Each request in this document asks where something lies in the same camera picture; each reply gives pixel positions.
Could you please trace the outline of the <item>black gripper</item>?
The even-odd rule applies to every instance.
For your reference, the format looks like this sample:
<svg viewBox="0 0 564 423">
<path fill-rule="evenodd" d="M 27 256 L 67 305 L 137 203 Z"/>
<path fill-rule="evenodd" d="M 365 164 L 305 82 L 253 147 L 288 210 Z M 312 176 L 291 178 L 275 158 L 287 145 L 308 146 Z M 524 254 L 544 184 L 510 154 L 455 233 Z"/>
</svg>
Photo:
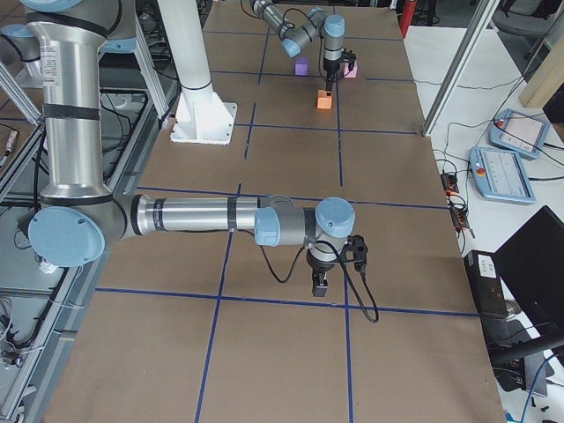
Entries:
<svg viewBox="0 0 564 423">
<path fill-rule="evenodd" d="M 328 290 L 327 273 L 333 269 L 335 262 L 322 261 L 313 256 L 310 251 L 307 253 L 306 259 L 312 270 L 312 295 L 324 297 Z"/>
<path fill-rule="evenodd" d="M 325 88 L 327 95 L 331 96 L 333 91 L 333 81 L 338 79 L 338 73 L 341 67 L 341 60 L 323 59 L 323 72 L 325 73 Z"/>
</svg>

